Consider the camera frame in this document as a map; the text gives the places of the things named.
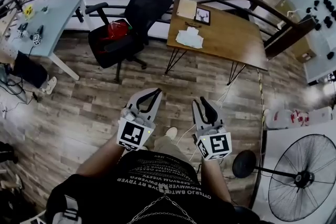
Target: picture frame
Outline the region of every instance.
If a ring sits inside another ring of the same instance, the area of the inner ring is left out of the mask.
[[[197,7],[194,21],[201,24],[210,25],[210,14],[210,10]]]

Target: desk leg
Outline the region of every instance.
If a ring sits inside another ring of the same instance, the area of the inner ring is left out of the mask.
[[[79,76],[73,72],[65,63],[61,61],[54,53],[49,56],[49,59],[53,61],[60,69],[62,69],[65,73],[68,73],[75,80],[79,80]]]
[[[84,3],[84,0],[80,2],[80,9],[82,10],[83,17],[84,17],[84,22],[87,24],[88,28],[90,31],[94,30],[93,22],[88,14],[85,14],[86,6]]]
[[[238,75],[242,72],[242,70],[246,67],[246,65],[243,65],[243,67],[239,70],[239,72],[237,73],[237,75],[235,75],[238,63],[236,63],[236,67],[235,70],[232,72],[233,70],[233,65],[235,62],[232,62],[232,66],[231,66],[231,72],[230,72],[230,77],[229,77],[229,83],[227,84],[228,86],[238,77]]]
[[[175,64],[182,58],[182,56],[185,55],[185,53],[187,52],[187,51],[185,50],[184,53],[182,53],[181,56],[176,60],[176,62],[173,63],[174,60],[175,60],[175,58],[176,58],[176,55],[178,54],[179,51],[180,51],[180,49],[176,49],[176,48],[174,48],[173,53],[172,53],[172,55],[170,56],[170,60],[169,60],[169,63],[168,63],[166,72],[164,73],[165,75],[168,74],[169,70],[171,70],[171,69],[173,68],[173,66],[174,66],[174,65],[175,65]]]

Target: chain necklace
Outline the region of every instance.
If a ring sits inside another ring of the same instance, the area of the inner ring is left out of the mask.
[[[162,199],[166,199],[168,201],[170,201],[174,206],[176,206],[179,210],[182,211],[182,213],[184,215],[186,215],[186,217],[183,217],[183,216],[179,216],[179,215],[176,215],[176,214],[173,214],[173,213],[168,213],[168,212],[155,212],[155,213],[150,213],[150,214],[147,214],[147,215],[143,215],[143,216],[140,216],[141,214],[143,214],[148,208],[150,208],[151,206],[155,205],[158,201],[161,201]],[[188,216],[187,212],[181,207],[179,206],[176,202],[172,201],[167,195],[166,193],[160,197],[159,199],[151,202],[149,205],[147,205],[145,208],[143,208],[141,210],[140,213],[138,213],[130,222],[128,222],[127,224],[131,224],[131,223],[134,223],[140,219],[143,219],[145,217],[150,217],[150,216],[155,216],[155,215],[169,215],[169,216],[175,216],[175,217],[179,217],[179,218],[182,218],[182,219],[185,219],[189,222],[191,222],[192,224],[196,224],[196,222],[190,217]]]

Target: yellow object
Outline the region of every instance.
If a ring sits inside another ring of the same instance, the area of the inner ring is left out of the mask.
[[[28,7],[26,7],[23,10],[23,14],[25,15],[26,20],[29,20],[29,19],[33,18],[33,16],[35,15],[35,11],[33,10],[33,6],[29,5]]]

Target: wooden desk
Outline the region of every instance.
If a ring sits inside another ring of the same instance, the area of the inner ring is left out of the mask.
[[[210,10],[210,25],[205,25],[192,19],[177,16],[176,11],[178,6],[179,0],[175,0],[167,40],[167,45],[174,48],[173,53],[183,49],[185,51],[182,55],[184,55],[187,51],[192,50],[231,60],[237,62],[237,65],[238,63],[242,63],[243,68],[245,65],[248,65],[267,71],[267,58],[264,44],[261,39],[259,27],[256,24],[222,10],[198,4],[198,7]],[[177,43],[176,37],[179,30],[187,30],[188,28],[185,22],[202,26],[198,28],[198,34],[204,38],[202,49],[195,49]],[[169,63],[170,67],[167,67],[166,74],[182,57],[180,56],[173,64],[177,52],[175,57],[172,55]]]

